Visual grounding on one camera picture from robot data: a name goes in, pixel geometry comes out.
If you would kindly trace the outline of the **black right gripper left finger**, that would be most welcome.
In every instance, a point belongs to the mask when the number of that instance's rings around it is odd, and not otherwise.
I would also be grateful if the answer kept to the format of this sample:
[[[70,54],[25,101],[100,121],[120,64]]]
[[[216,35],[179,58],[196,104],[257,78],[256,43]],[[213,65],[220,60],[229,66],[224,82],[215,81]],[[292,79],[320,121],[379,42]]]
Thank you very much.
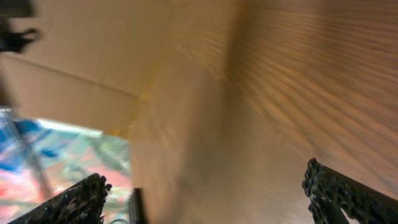
[[[91,174],[9,224],[103,224],[111,188],[105,176]]]

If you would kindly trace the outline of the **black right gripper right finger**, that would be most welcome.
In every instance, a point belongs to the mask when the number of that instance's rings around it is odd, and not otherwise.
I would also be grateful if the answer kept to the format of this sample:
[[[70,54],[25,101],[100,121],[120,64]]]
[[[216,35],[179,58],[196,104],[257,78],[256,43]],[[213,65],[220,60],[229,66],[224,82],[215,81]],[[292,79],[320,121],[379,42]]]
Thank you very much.
[[[397,200],[363,185],[312,158],[302,182],[316,224],[397,224]]]

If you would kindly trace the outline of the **blue Galaxy smartphone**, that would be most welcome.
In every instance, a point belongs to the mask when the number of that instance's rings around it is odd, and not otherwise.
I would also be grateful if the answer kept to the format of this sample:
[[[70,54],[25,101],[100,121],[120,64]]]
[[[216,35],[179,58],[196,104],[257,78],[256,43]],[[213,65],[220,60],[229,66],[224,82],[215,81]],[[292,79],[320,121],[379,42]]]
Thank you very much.
[[[141,191],[132,185],[129,143],[100,130],[18,118],[1,108],[1,222],[48,201],[91,174],[112,185],[104,223],[145,223]]]

